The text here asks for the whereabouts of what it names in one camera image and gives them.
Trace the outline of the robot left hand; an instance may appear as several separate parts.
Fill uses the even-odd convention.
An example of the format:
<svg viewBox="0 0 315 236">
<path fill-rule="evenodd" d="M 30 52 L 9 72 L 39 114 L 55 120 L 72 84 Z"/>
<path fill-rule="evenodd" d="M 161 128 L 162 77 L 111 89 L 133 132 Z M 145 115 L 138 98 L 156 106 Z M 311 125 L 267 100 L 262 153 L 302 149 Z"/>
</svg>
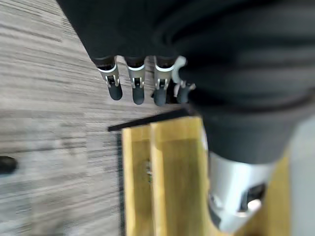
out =
<svg viewBox="0 0 315 236">
<path fill-rule="evenodd" d="M 90 59 L 104 73 L 123 56 L 186 59 L 209 148 L 209 214 L 222 232 L 261 207 L 296 126 L 315 112 L 312 0 L 61 0 Z"/>
</svg>

